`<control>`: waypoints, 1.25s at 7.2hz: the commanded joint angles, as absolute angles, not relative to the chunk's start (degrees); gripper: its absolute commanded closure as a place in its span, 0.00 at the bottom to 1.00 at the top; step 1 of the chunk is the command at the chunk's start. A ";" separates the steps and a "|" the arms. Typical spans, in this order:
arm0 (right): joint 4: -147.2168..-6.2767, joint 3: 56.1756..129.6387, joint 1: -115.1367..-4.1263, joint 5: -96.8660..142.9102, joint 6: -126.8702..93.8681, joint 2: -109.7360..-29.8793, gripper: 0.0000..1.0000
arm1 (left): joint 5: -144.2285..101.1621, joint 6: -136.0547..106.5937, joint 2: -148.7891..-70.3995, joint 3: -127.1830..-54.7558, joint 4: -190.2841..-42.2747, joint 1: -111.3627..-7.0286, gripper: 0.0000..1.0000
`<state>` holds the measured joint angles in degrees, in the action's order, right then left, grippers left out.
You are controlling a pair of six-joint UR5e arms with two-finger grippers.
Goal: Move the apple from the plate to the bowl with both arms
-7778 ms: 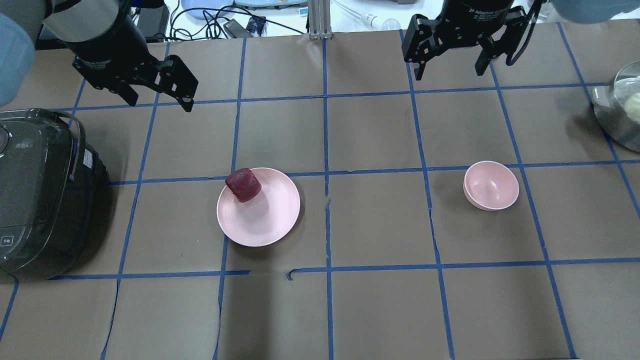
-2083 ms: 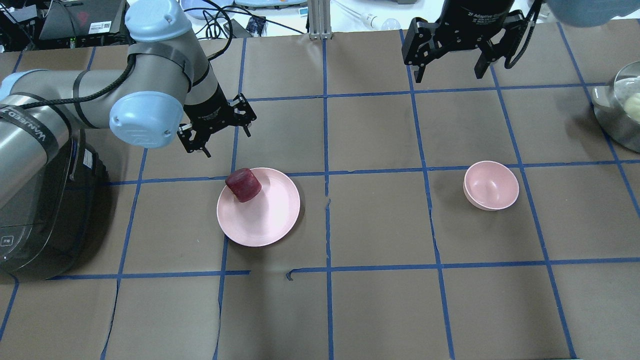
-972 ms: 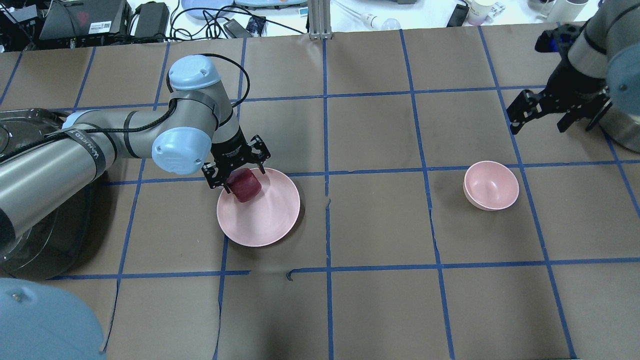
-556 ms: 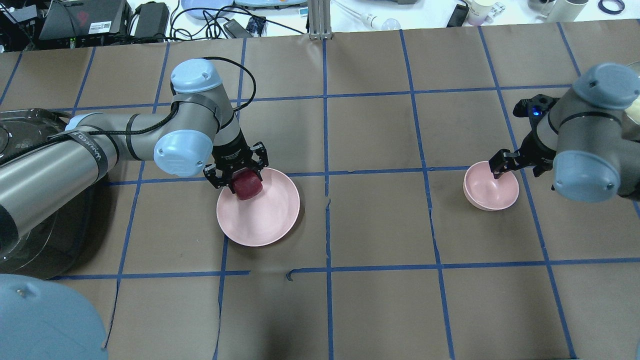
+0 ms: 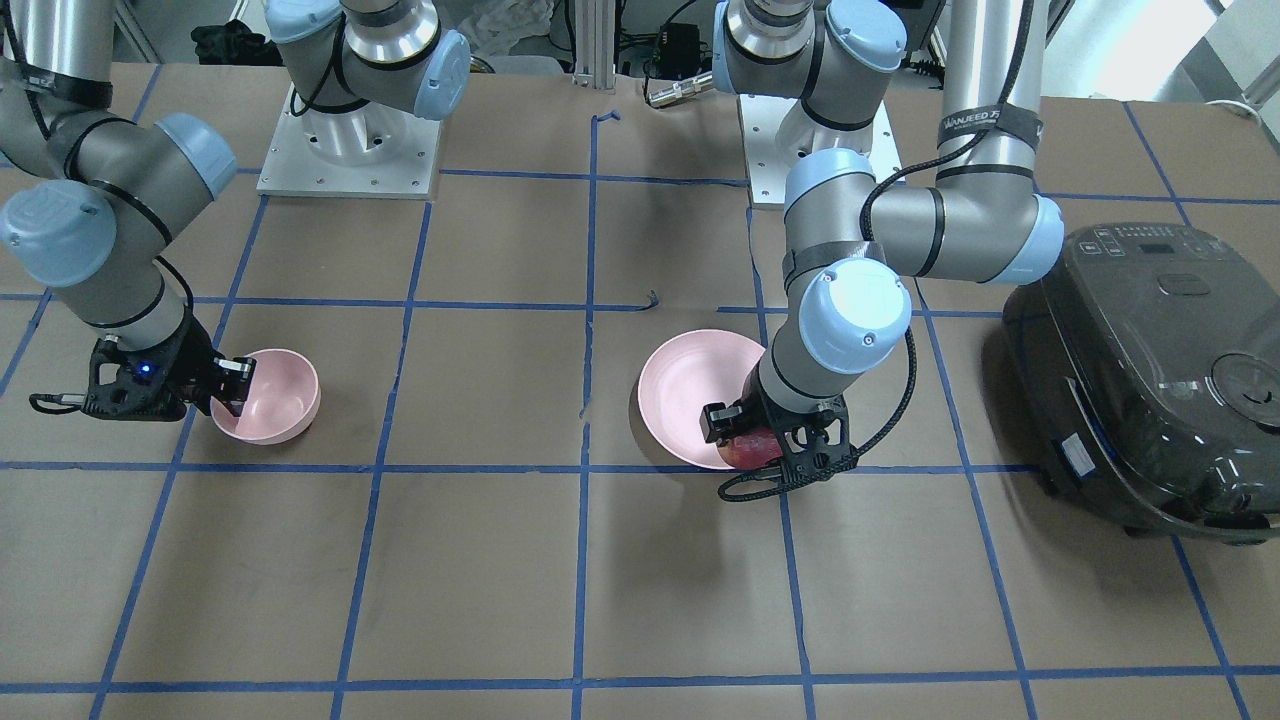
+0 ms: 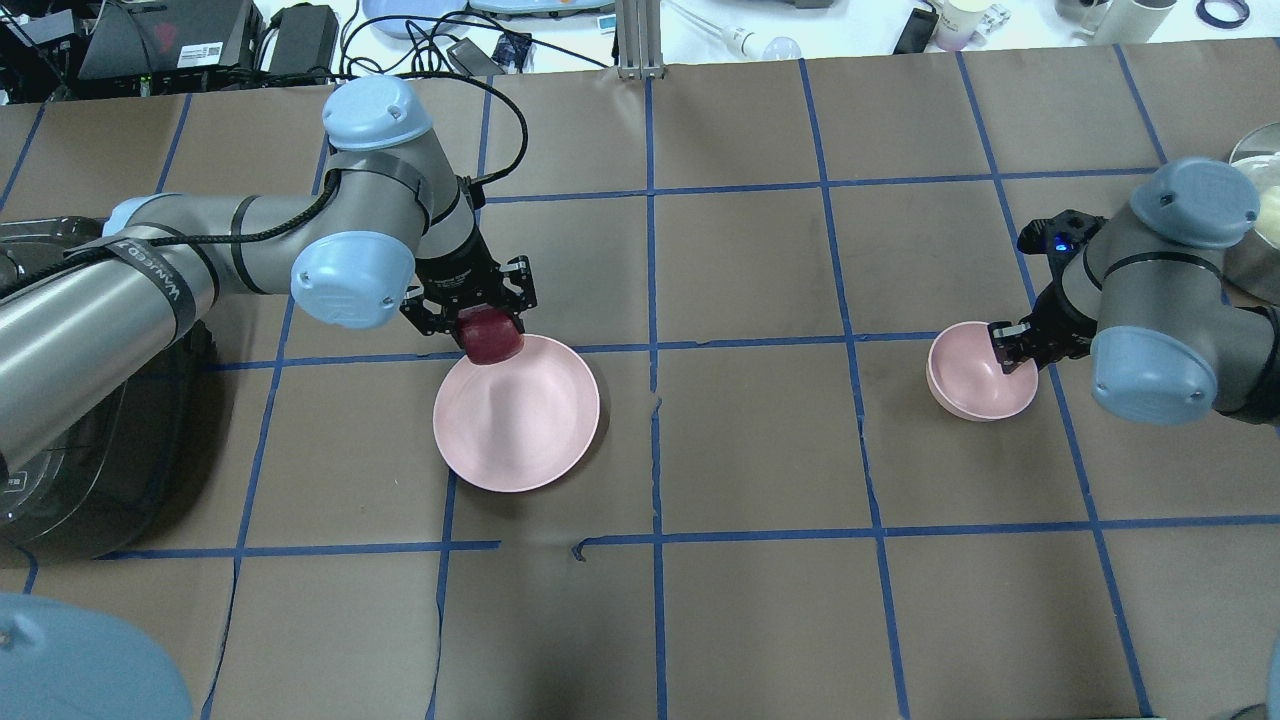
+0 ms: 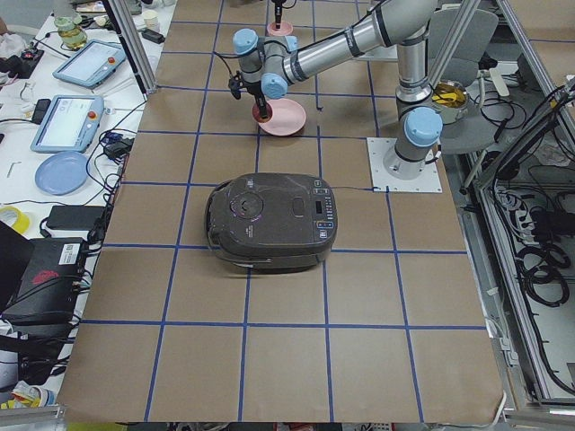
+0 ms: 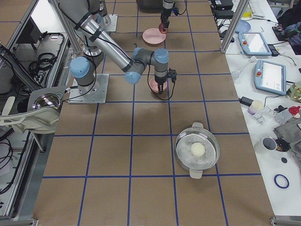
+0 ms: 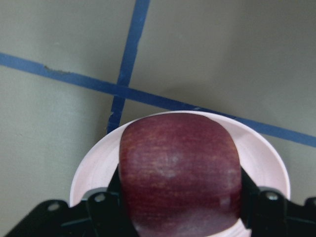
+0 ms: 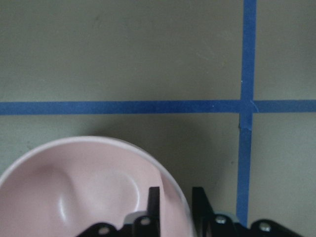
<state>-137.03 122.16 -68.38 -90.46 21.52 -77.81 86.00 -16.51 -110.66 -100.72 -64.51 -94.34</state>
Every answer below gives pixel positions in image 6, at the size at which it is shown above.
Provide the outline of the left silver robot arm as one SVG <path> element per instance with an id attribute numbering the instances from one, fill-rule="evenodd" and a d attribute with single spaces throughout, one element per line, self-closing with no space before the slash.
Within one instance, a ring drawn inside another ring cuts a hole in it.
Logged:
<path id="1" fill-rule="evenodd" d="M 530 263 L 497 261 L 484 187 L 454 172 L 413 86 L 340 85 L 323 106 L 315 196 L 155 193 L 116 206 L 99 240 L 3 288 L 3 470 L 51 447 L 233 293 L 288 295 L 330 325 L 397 316 L 483 364 L 515 355 L 538 305 Z"/>

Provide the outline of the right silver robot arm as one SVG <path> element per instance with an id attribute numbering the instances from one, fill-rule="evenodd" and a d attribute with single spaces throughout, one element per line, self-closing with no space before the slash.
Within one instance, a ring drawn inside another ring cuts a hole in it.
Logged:
<path id="1" fill-rule="evenodd" d="M 1129 421 L 1219 413 L 1276 425 L 1277 309 L 1222 301 L 1226 251 L 1261 211 L 1244 172 L 1183 158 L 1110 218 L 1066 210 L 1028 223 L 1018 249 L 1044 256 L 1052 279 L 1021 320 L 988 324 L 998 368 L 1087 357 L 1094 401 Z"/>

